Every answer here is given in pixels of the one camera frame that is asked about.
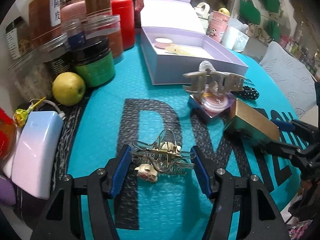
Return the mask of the cream hair claw clip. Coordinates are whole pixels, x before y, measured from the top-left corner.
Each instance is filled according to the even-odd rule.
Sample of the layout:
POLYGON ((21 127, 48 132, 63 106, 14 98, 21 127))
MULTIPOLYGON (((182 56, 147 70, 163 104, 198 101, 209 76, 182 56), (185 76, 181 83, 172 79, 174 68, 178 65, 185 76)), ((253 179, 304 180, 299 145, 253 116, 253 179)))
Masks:
POLYGON ((165 50, 169 53, 176 54, 176 55, 193 56, 193 54, 180 48, 179 46, 167 46, 165 47, 165 50))

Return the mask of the open lavender gift box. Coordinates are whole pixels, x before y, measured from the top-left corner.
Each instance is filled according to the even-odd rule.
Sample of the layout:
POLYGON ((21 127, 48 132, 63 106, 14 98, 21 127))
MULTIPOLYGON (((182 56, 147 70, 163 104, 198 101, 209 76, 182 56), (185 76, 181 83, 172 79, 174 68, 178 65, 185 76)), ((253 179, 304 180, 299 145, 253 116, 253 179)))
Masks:
POLYGON ((143 0, 140 45, 153 85, 182 85, 184 73, 195 72, 208 60, 216 70, 245 75, 248 66, 230 50, 207 36, 191 0, 143 0), (177 55, 155 46, 157 38, 172 40, 188 52, 177 55))

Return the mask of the clear pink blush compact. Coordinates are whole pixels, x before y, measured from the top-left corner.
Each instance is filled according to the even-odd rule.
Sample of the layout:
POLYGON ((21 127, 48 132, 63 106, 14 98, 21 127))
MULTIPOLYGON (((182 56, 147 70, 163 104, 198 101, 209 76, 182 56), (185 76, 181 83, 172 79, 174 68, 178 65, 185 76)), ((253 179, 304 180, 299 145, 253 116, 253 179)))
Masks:
POLYGON ((225 95, 215 96, 210 93, 204 93, 200 97, 200 102, 205 110, 212 113, 221 113, 227 108, 229 99, 225 95))

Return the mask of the blue label small jar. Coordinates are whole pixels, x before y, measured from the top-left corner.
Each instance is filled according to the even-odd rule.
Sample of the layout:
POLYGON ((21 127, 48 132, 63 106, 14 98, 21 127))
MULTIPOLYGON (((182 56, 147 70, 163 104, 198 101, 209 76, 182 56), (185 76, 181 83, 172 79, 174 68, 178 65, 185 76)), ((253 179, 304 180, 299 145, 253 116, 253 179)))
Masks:
POLYGON ((67 35, 71 50, 76 50, 84 45, 85 33, 81 21, 78 18, 63 22, 61 27, 62 31, 67 35))

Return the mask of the apple on pink cup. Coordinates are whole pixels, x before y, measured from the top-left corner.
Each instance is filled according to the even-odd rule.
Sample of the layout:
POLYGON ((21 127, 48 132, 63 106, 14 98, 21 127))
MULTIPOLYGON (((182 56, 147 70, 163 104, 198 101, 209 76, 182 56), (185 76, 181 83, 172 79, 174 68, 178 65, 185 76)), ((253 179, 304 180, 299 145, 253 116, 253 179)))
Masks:
POLYGON ((220 9, 218 10, 218 12, 220 12, 220 13, 222 13, 222 14, 224 14, 224 15, 227 15, 227 16, 230 16, 230 15, 231 15, 230 12, 229 12, 229 10, 228 10, 227 8, 220 8, 220 9))

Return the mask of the yellow green apple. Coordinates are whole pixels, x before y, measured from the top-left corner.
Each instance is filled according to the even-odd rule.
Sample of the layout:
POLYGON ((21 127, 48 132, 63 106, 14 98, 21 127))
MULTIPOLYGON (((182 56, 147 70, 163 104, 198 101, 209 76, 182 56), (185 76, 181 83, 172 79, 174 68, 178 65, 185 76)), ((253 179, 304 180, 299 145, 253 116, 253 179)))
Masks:
POLYGON ((53 97, 65 106, 79 103, 84 97, 86 85, 78 74, 64 72, 58 75, 52 84, 53 97))

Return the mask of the pearl grey hair claw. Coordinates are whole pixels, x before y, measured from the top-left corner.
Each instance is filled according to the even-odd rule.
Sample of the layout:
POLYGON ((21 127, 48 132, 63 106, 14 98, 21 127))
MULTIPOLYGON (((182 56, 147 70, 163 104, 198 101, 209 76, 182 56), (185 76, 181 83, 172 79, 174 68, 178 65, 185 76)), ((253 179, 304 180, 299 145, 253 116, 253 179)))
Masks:
POLYGON ((243 91, 244 76, 217 71, 209 61, 202 61, 196 72, 184 73, 183 77, 190 79, 189 86, 183 85, 185 92, 203 96, 206 93, 215 96, 225 96, 229 92, 243 91))

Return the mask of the purple signature palette box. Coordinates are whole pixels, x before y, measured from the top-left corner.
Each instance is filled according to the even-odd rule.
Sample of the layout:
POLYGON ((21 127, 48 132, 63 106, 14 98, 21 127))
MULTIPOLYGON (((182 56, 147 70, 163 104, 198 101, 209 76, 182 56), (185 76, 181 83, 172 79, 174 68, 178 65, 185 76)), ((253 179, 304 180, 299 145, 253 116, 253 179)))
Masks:
POLYGON ((231 93, 223 96, 206 94, 199 98, 195 95, 189 95, 188 106, 205 123, 210 123, 221 114, 226 113, 235 101, 236 97, 231 93))

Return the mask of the grey leaf pattern cushion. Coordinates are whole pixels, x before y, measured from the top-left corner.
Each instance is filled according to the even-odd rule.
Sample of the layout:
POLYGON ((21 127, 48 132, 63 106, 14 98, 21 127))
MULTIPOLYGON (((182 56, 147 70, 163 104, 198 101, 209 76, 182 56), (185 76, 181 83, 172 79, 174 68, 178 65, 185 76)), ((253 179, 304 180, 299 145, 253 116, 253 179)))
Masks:
POLYGON ((260 61, 265 72, 285 95, 301 118, 316 106, 315 81, 304 64, 272 41, 260 61))

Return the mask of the yellow wrapped lollipop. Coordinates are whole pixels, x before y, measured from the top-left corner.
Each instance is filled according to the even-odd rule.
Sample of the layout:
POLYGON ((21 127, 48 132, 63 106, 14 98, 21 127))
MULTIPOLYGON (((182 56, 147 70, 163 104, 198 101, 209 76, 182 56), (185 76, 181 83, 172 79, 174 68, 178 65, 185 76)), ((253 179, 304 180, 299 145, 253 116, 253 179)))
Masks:
POLYGON ((27 123, 29 114, 41 103, 44 102, 44 100, 46 99, 46 97, 43 97, 41 99, 31 99, 29 102, 29 106, 27 109, 21 109, 18 108, 16 109, 15 113, 14 113, 14 123, 17 127, 23 127, 25 126, 25 124, 27 123))

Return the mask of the gold wire hair clip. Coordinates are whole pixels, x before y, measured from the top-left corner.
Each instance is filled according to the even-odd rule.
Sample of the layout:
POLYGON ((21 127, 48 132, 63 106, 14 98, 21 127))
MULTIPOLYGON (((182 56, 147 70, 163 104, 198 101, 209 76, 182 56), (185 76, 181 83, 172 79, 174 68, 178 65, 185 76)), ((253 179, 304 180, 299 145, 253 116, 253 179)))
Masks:
POLYGON ((132 146, 136 176, 144 181, 155 183, 160 175, 179 176, 194 169, 195 154, 181 150, 172 129, 161 131, 151 144, 136 140, 132 146))

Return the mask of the teal bubble mailer mat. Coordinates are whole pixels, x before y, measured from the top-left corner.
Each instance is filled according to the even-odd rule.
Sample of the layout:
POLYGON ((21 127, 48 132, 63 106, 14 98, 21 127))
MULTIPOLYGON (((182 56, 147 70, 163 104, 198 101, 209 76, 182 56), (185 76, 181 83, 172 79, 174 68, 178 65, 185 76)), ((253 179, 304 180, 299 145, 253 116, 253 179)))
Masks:
MULTIPOLYGON (((139 44, 125 51, 109 83, 93 90, 80 120, 68 172, 87 176, 122 148, 139 140, 153 143, 159 135, 182 150, 197 145, 217 167, 234 176, 259 176, 279 209, 300 187, 300 172, 286 159, 253 150, 241 138, 227 139, 225 117, 205 123, 188 106, 180 85, 153 86, 139 44)), ((155 183, 136 176, 130 166, 123 192, 110 200, 121 239, 201 239, 212 210, 194 171, 159 175, 155 183)))

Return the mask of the gold rectangular box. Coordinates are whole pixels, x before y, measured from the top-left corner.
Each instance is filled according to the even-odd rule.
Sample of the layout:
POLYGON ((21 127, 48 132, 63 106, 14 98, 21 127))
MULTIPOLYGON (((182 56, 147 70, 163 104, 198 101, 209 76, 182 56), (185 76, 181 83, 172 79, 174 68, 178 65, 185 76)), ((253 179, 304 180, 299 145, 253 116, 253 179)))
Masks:
POLYGON ((280 141, 278 126, 240 99, 236 99, 229 109, 224 132, 247 138, 253 145, 280 141))

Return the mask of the pale green kettle jug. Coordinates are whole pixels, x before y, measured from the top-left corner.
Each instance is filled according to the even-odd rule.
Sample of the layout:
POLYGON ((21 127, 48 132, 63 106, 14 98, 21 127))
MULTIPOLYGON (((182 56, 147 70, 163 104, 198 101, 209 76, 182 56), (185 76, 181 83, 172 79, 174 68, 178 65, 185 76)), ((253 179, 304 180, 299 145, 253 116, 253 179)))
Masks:
POLYGON ((206 2, 201 2, 194 7, 194 10, 199 18, 207 20, 209 17, 210 5, 206 2))

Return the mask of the round pink compact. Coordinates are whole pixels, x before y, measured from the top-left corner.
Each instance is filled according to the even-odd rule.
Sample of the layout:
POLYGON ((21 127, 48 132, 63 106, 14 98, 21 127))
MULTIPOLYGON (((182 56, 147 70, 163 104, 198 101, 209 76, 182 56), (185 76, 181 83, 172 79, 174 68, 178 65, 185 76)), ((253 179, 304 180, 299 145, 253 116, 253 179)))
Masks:
POLYGON ((173 45, 173 41, 168 38, 156 38, 155 39, 155 47, 159 49, 165 49, 173 45))

